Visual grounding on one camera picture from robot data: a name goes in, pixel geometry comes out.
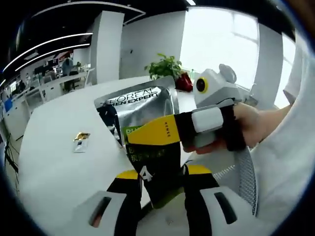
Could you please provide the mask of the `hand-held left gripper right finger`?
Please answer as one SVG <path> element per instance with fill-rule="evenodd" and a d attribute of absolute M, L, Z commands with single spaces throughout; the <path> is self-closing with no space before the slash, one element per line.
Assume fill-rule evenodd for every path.
<path fill-rule="evenodd" d="M 185 209 L 191 236 L 264 236 L 251 205 L 202 165 L 184 165 Z"/>

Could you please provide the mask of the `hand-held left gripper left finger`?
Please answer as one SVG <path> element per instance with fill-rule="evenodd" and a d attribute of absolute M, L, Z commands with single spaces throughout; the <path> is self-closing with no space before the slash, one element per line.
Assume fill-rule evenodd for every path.
<path fill-rule="evenodd" d="M 106 191 L 78 205 L 58 236 L 134 236 L 141 211 L 142 182 L 136 170 L 118 174 Z"/>

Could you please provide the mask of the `person's right hand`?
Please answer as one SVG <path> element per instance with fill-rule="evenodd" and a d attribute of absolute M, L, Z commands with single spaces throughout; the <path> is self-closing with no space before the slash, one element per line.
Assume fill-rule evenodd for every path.
<path fill-rule="evenodd" d="M 251 148 L 254 147 L 264 139 L 264 128 L 261 127 L 264 112 L 243 103 L 234 106 L 233 110 L 236 119 L 240 122 L 246 145 Z M 224 148 L 226 148 L 226 143 L 222 138 L 204 147 L 195 147 L 188 144 L 183 145 L 185 152 L 190 153 L 195 151 L 197 154 L 206 154 Z"/>

